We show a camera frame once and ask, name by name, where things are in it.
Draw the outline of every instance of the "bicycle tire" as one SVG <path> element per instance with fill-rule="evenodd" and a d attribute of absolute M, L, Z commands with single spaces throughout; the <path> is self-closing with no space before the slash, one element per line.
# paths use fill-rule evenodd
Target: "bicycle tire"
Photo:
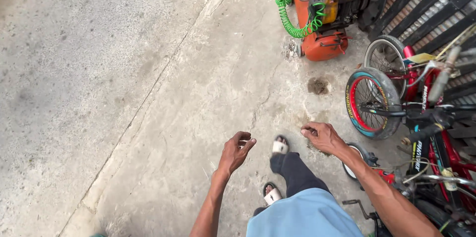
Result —
<path fill-rule="evenodd" d="M 400 125 L 401 118 L 383 118 L 384 124 L 380 128 L 369 128 L 367 124 L 360 117 L 357 111 L 357 104 L 355 99 L 355 93 L 358 82 L 362 79 L 368 79 L 372 81 L 380 91 L 384 102 L 382 104 L 388 111 L 401 111 L 400 96 L 398 95 L 396 88 L 392 81 L 380 70 L 374 68 L 362 68 L 355 71 L 347 82 L 346 86 L 346 105 L 347 113 L 354 127 L 364 136 L 375 140 L 386 139 L 393 135 L 398 126 Z"/>
<path fill-rule="evenodd" d="M 439 209 L 427 201 L 417 199 L 415 200 L 415 207 L 423 213 L 436 227 L 440 228 L 447 222 L 451 216 L 447 212 Z M 442 232 L 443 236 L 450 237 L 474 237 L 476 232 L 466 226 L 459 226 L 457 224 L 448 225 Z"/>
<path fill-rule="evenodd" d="M 346 144 L 347 144 L 347 146 L 358 150 L 358 152 L 360 153 L 360 157 L 362 159 L 364 159 L 364 156 L 363 156 L 362 153 L 365 151 L 365 149 L 361 148 L 359 144 L 354 143 L 354 142 L 349 142 L 349 143 L 346 143 Z M 346 164 L 344 164 L 344 162 L 342 162 L 342 167 L 344 168 L 344 172 L 347 174 L 347 176 L 349 178 L 351 178 L 352 180 L 358 181 L 354 172 L 352 172 L 352 170 L 348 166 L 346 166 Z"/>
<path fill-rule="evenodd" d="M 406 71 L 406 66 L 403 62 L 403 60 L 405 59 L 405 54 L 403 53 L 403 49 L 405 48 L 405 46 L 403 45 L 403 43 L 397 39 L 396 37 L 393 37 L 393 36 L 390 36 L 390 35 L 381 35 L 379 37 L 377 37 L 372 43 L 370 43 L 370 45 L 368 45 L 367 47 L 367 50 L 365 52 L 365 57 L 364 57 L 364 67 L 373 67 L 371 64 L 370 64 L 370 61 L 372 59 L 372 55 L 375 51 L 375 49 L 377 48 L 377 45 L 380 45 L 380 44 L 387 44 L 387 45 L 390 45 L 392 46 L 392 48 L 397 52 L 398 54 L 398 57 L 399 57 L 399 63 L 402 64 L 402 69 L 405 71 L 405 73 L 407 72 Z M 400 98 L 404 98 L 405 94 L 406 94 L 406 91 L 407 91 L 407 85 L 408 85 L 408 81 L 406 79 L 403 79 L 402 80 L 402 89 L 397 89 L 397 92 L 400 96 Z"/>

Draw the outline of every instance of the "black pants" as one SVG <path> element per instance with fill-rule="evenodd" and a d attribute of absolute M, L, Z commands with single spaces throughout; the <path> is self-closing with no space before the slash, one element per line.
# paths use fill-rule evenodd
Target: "black pants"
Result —
<path fill-rule="evenodd" d="M 283 176 L 286 180 L 286 197 L 310 188 L 319 188 L 329 191 L 327 185 L 317 178 L 311 170 L 304 164 L 297 152 L 273 155 L 269 159 L 269 166 L 273 173 Z M 259 207 L 253 216 L 261 213 L 266 207 Z"/>

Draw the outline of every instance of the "foot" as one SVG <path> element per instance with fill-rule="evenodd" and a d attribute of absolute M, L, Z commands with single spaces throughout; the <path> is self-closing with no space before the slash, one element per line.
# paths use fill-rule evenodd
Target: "foot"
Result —
<path fill-rule="evenodd" d="M 289 150 L 289 143 L 286 137 L 278 135 L 273 141 L 273 155 L 286 154 Z"/>
<path fill-rule="evenodd" d="M 267 185 L 267 186 L 266 186 L 266 194 L 265 194 L 265 195 L 268 195 L 272 190 L 273 190 L 273 187 L 272 187 L 271 185 Z"/>
<path fill-rule="evenodd" d="M 282 199 L 281 193 L 277 189 L 276 185 L 274 185 L 272 182 L 267 182 L 263 186 L 263 197 L 269 206 L 277 200 Z"/>

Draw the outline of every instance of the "hand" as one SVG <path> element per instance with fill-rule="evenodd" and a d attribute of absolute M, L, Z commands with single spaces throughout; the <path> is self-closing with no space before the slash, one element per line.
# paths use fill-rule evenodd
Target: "hand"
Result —
<path fill-rule="evenodd" d="M 250 138 L 251 133 L 239 131 L 225 143 L 217 172 L 230 178 L 231 173 L 243 164 L 249 150 L 256 144 L 256 139 Z"/>
<path fill-rule="evenodd" d="M 309 139 L 316 149 L 337 157 L 348 149 L 331 124 L 309 122 L 301 127 L 301 134 Z"/>

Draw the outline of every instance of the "slide sandal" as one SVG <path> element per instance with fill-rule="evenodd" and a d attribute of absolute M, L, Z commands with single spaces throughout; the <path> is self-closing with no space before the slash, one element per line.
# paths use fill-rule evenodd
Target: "slide sandal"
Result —
<path fill-rule="evenodd" d="M 266 194 L 266 187 L 268 185 L 273 187 L 273 189 L 268 194 Z M 274 202 L 276 202 L 277 200 L 281 200 L 283 198 L 281 197 L 281 192 L 279 192 L 279 190 L 277 189 L 276 185 L 274 185 L 273 182 L 267 182 L 263 186 L 263 197 L 265 198 L 265 201 L 269 206 L 273 204 Z"/>
<path fill-rule="evenodd" d="M 277 138 L 280 137 L 286 141 L 286 144 L 280 142 L 277 140 Z M 277 135 L 276 138 L 273 141 L 273 150 L 272 152 L 275 153 L 282 153 L 282 154 L 287 154 L 289 151 L 289 141 L 287 138 L 285 138 L 283 135 Z"/>

